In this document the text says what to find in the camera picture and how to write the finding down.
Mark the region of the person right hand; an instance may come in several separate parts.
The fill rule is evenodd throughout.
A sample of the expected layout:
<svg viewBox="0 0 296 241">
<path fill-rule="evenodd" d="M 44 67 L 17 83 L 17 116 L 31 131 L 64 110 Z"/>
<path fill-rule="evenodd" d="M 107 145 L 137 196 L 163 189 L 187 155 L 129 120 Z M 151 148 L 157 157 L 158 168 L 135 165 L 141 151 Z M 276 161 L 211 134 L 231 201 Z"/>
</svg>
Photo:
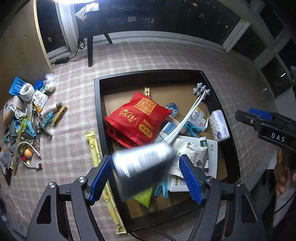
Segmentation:
<svg viewBox="0 0 296 241">
<path fill-rule="evenodd" d="M 295 152 L 288 149 L 278 149 L 276 166 L 274 168 L 276 180 L 275 192 L 279 196 L 284 194 L 288 183 L 295 183 Z"/>
</svg>

